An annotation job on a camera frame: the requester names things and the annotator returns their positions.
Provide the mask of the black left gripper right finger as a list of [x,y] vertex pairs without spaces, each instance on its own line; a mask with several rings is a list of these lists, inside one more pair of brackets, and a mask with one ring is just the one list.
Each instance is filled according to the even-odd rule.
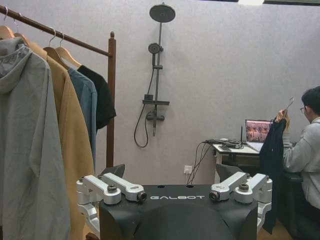
[[272,209],[273,181],[266,175],[257,173],[251,176],[239,167],[216,164],[216,171],[220,182],[211,186],[209,198],[214,202],[226,201],[234,194],[236,202],[250,204],[258,202],[257,228],[261,229],[265,223],[267,212]]

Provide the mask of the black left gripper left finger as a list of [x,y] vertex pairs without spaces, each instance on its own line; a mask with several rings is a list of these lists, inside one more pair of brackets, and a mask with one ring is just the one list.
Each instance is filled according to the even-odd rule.
[[94,203],[103,201],[106,205],[117,205],[124,196],[131,202],[142,203],[147,193],[140,184],[131,183],[112,172],[99,177],[86,175],[76,181],[77,208],[84,216],[86,225],[94,232],[100,232],[98,211]]

